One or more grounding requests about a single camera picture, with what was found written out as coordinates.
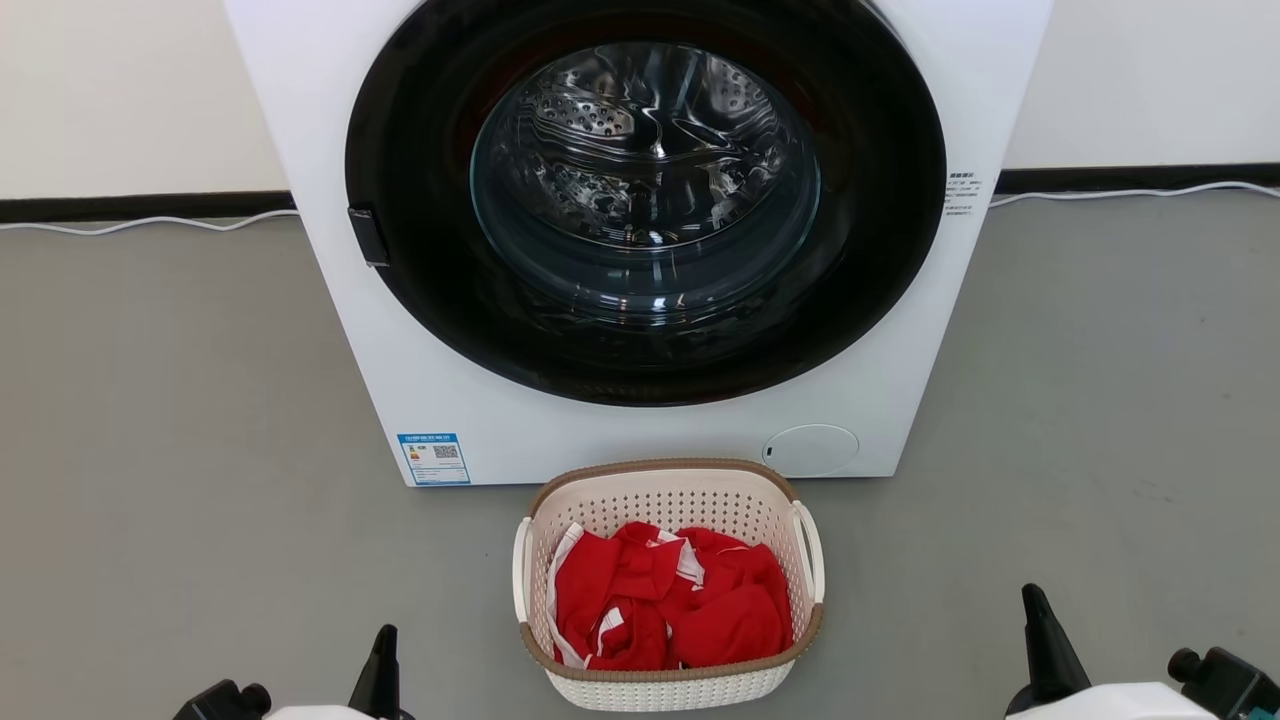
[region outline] black baseboard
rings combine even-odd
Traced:
[[[1222,181],[1280,187],[1280,163],[1005,170],[1000,173],[1000,179],[996,182],[996,195],[1021,195],[1024,192],[1102,192],[1108,190],[1183,190],[1197,184]]]
[[[122,197],[49,197],[0,200],[0,223],[72,223],[173,218],[244,218],[271,210],[293,210],[288,191],[192,192]]]
[[[1280,163],[1252,165],[1152,165],[1129,168],[1046,168],[1005,170],[997,195],[1023,192],[1094,192],[1106,190],[1181,190],[1220,181],[1280,187]],[[288,191],[128,195],[123,197],[52,197],[0,200],[0,223],[72,223],[175,218],[243,218],[292,210]]]

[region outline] washing machine door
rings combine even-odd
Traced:
[[[901,297],[942,131],[845,0],[428,0],[347,140],[366,260],[457,352],[611,405],[794,378]]]

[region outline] brown basket rim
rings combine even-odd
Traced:
[[[570,470],[552,482],[547,483],[538,491],[534,496],[534,503],[529,509],[529,516],[536,518],[538,509],[541,506],[553,492],[579,480],[589,480],[591,478],[603,478],[605,475],[621,475],[622,473],[643,473],[645,470],[745,470],[755,475],[769,480],[782,495],[787,497],[787,502],[795,502],[800,500],[796,495],[791,483],[786,478],[780,475],[777,470],[767,465],[760,465],[759,462],[753,462],[750,460],[730,460],[727,457],[663,457],[659,460],[628,460],[626,462],[611,462],[608,465],[594,465],[591,468],[582,468],[580,470]]]
[[[745,470],[772,482],[780,491],[782,491],[782,495],[786,496],[788,502],[799,500],[795,488],[791,487],[791,483],[788,483],[786,478],[780,475],[772,468],[760,465],[759,462],[718,457],[664,457],[660,460],[612,462],[608,465],[595,465],[593,468],[582,468],[580,470],[564,473],[538,491],[538,495],[534,497],[532,506],[529,509],[529,516],[535,518],[543,501],[545,501],[553,492],[570,483],[600,478],[604,475],[639,473],[645,470]],[[806,650],[809,650],[814,638],[818,637],[818,630],[822,628],[822,603],[815,602],[813,605],[813,610],[809,612],[809,623],[805,625],[804,634],[800,635],[800,639],[797,639],[785,652],[748,662],[717,665],[714,667],[689,667],[686,670],[577,670],[556,662],[556,659],[548,655],[538,644],[538,641],[534,638],[534,629],[529,626],[529,623],[520,624],[520,637],[525,641],[525,650],[529,651],[529,655],[531,655],[544,670],[567,680],[586,683],[680,683],[712,678],[727,678],[731,675],[745,675],[748,673],[758,673],[760,670],[772,670],[773,667],[781,667],[782,665],[794,662],[797,657],[804,655]]]
[[[534,639],[534,629],[529,623],[520,624],[520,637],[525,641],[525,650],[543,666],[544,670],[559,675],[566,680],[585,683],[681,683],[687,680],[707,680],[710,678],[727,678],[730,675],[745,675],[760,670],[772,670],[788,662],[794,662],[804,655],[818,630],[822,628],[822,603],[815,602],[809,612],[809,624],[805,625],[804,634],[786,651],[760,660],[748,662],[735,662],[732,665],[716,665],[713,667],[689,667],[685,670],[579,670],[556,662],[556,659],[547,655],[538,641]]]

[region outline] white washing machine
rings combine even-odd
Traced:
[[[1051,5],[227,0],[410,486],[893,474]]]

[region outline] sticker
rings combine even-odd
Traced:
[[[978,210],[978,196],[982,195],[982,181],[974,173],[951,173],[947,176],[947,195],[942,204],[943,218],[973,215]]]
[[[453,433],[396,436],[415,486],[468,486],[467,461]]]

